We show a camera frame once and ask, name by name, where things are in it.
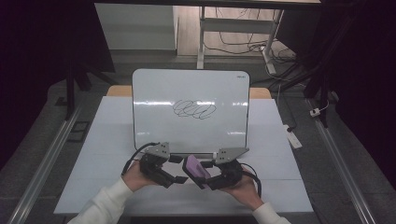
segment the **aluminum rail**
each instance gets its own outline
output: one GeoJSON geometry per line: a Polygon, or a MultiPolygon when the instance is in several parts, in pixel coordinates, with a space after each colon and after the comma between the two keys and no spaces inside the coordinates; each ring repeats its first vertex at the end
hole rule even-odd
{"type": "MultiPolygon", "coordinates": [[[[309,100],[306,100],[307,104],[314,108],[309,100]]],[[[356,211],[358,212],[359,217],[361,218],[361,223],[364,224],[375,224],[375,218],[370,210],[369,205],[364,199],[363,194],[361,193],[361,189],[353,178],[352,174],[349,172],[349,168],[347,167],[347,163],[345,162],[343,155],[341,154],[338,146],[335,144],[334,139],[332,138],[332,133],[329,128],[325,128],[323,124],[316,119],[315,121],[319,133],[326,145],[326,148],[329,151],[329,154],[332,158],[332,162],[335,165],[335,168],[340,175],[344,186],[346,187],[349,196],[355,206],[356,211]]]]}
{"type": "Polygon", "coordinates": [[[26,218],[29,216],[29,213],[35,204],[35,200],[37,199],[38,194],[46,183],[47,177],[50,174],[53,164],[56,162],[56,159],[58,158],[58,155],[61,152],[62,147],[64,146],[67,135],[69,135],[74,123],[77,120],[79,113],[81,112],[81,108],[84,105],[85,100],[86,96],[85,94],[83,94],[82,99],[79,101],[78,107],[72,114],[71,118],[69,120],[65,120],[64,123],[61,125],[61,128],[55,135],[55,138],[49,146],[46,155],[44,156],[37,170],[35,171],[35,175],[30,181],[25,192],[23,193],[18,205],[15,207],[15,210],[12,213],[8,224],[24,223],[26,221],[26,218]]]}

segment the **whiteboard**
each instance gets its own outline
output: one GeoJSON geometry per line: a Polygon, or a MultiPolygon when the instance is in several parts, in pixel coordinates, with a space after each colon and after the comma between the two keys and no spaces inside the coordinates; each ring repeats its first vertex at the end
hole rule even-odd
{"type": "Polygon", "coordinates": [[[136,149],[150,142],[169,142],[171,153],[246,146],[246,72],[138,69],[132,83],[136,149]]]}

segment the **dark background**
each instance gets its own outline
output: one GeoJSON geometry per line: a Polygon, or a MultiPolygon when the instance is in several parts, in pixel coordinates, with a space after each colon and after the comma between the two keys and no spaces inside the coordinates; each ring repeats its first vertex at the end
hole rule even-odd
{"type": "Polygon", "coordinates": [[[395,5],[367,1],[332,58],[331,88],[341,119],[396,189],[395,5]]]}
{"type": "Polygon", "coordinates": [[[71,64],[75,71],[80,69],[80,63],[114,72],[94,4],[0,5],[0,167],[47,102],[49,87],[66,78],[71,64]]]}

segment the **scribble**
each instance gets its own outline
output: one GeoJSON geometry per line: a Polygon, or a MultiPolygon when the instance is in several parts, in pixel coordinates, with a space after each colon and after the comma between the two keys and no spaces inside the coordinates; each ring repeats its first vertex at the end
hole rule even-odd
{"type": "Polygon", "coordinates": [[[195,119],[208,119],[216,111],[212,103],[199,100],[179,100],[173,105],[176,115],[179,117],[193,117],[195,119]]]}

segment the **white table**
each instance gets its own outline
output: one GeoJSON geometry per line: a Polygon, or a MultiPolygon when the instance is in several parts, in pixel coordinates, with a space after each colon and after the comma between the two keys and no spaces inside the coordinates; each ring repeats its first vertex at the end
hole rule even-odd
{"type": "MultiPolygon", "coordinates": [[[[312,212],[304,182],[286,138],[274,100],[250,99],[247,146],[239,161],[252,165],[262,181],[262,198],[277,212],[312,212]]],[[[111,186],[131,157],[132,97],[103,98],[55,214],[78,213],[100,188],[111,186]]],[[[166,163],[171,175],[184,175],[180,164],[166,163]]],[[[250,214],[230,195],[200,190],[190,180],[169,189],[139,190],[127,202],[125,216],[237,216],[250,214]]]]}

